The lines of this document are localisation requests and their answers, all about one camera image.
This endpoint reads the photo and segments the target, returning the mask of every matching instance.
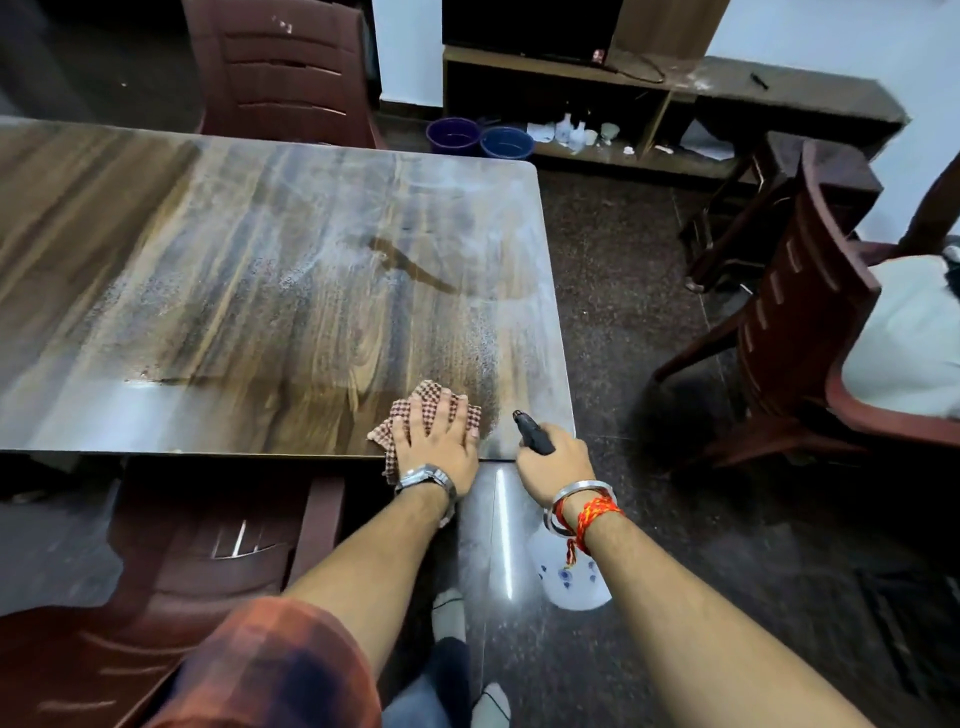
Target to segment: blue jeans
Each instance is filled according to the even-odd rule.
[[[433,645],[423,674],[383,712],[383,728],[469,728],[467,643],[444,637]]]

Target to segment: white bottle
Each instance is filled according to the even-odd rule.
[[[565,113],[564,120],[557,122],[557,130],[554,137],[558,142],[566,146],[570,141],[570,133],[573,131],[573,123],[570,121],[572,114]]]
[[[587,122],[582,121],[577,128],[570,132],[569,145],[570,151],[576,154],[587,146]]]

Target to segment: black tv screen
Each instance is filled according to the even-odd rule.
[[[602,63],[623,0],[444,0],[444,43],[501,53]]]

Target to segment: sock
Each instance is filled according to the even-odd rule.
[[[433,600],[433,639],[439,642],[444,637],[467,641],[467,615],[464,613],[464,596],[459,590],[447,589]]]
[[[473,706],[470,728],[510,728],[510,701],[496,683],[490,683]]]

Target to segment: shirt sleeve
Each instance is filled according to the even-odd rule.
[[[266,596],[238,607],[186,660],[148,728],[379,728],[376,683],[333,615]]]

